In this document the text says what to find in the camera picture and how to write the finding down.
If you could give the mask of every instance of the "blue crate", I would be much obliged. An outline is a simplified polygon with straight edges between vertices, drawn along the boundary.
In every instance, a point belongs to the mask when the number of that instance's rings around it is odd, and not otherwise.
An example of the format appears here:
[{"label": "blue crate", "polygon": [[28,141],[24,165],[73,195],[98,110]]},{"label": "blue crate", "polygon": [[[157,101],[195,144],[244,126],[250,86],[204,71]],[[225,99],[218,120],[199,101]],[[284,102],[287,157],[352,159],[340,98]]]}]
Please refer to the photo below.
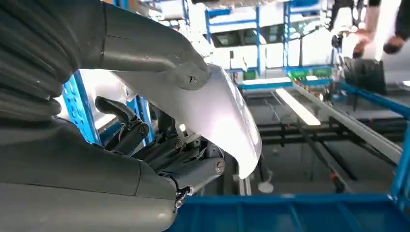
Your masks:
[{"label": "blue crate", "polygon": [[386,195],[190,197],[168,232],[408,232]]}]

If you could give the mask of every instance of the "metal bolt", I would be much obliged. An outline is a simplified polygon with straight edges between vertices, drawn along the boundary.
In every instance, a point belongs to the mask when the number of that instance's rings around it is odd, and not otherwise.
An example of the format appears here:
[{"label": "metal bolt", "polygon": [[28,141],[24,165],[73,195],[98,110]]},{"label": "metal bolt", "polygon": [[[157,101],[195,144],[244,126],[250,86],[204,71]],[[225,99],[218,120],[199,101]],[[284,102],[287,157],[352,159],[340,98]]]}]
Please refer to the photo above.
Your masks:
[{"label": "metal bolt", "polygon": [[142,125],[140,127],[140,135],[146,135],[149,132],[149,128],[147,125]]},{"label": "metal bolt", "polygon": [[175,208],[180,208],[182,206],[182,201],[177,201],[176,203],[175,203]]},{"label": "metal bolt", "polygon": [[217,164],[215,165],[215,171],[217,172],[217,174],[222,174],[223,171],[225,171],[225,162],[217,162]]},{"label": "metal bolt", "polygon": [[175,149],[181,148],[182,147],[182,140],[181,139],[177,139],[175,141]]},{"label": "metal bolt", "polygon": [[196,84],[196,79],[193,76],[190,76],[190,84],[195,85]]}]

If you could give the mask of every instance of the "factory workstation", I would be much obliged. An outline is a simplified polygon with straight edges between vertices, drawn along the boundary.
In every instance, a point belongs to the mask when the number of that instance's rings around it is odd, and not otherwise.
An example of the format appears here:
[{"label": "factory workstation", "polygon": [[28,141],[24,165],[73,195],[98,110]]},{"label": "factory workstation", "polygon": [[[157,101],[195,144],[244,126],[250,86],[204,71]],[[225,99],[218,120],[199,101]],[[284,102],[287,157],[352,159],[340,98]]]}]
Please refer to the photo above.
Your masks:
[{"label": "factory workstation", "polygon": [[410,232],[410,0],[1,0],[0,232]]}]

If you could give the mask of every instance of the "gray robot arm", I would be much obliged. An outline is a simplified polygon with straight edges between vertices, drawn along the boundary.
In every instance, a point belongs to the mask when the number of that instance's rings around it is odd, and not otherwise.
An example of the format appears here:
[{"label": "gray robot arm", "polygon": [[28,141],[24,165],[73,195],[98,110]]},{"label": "gray robot arm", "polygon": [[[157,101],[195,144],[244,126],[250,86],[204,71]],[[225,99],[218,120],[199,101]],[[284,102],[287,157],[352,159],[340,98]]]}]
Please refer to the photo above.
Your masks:
[{"label": "gray robot arm", "polygon": [[52,99],[79,68],[209,78],[178,32],[99,0],[0,1],[0,231],[162,231],[175,183],[84,141]]}]

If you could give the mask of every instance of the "black sleeve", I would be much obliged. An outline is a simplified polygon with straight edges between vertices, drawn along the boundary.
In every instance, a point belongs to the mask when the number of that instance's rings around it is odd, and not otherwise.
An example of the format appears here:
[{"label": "black sleeve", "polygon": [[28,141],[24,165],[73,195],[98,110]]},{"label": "black sleeve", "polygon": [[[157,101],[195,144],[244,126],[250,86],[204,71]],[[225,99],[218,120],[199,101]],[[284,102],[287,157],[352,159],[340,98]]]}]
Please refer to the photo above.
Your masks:
[{"label": "black sleeve", "polygon": [[410,0],[402,0],[396,18],[396,35],[403,40],[410,37]]},{"label": "black sleeve", "polygon": [[380,6],[380,0],[369,0],[369,6]]}]

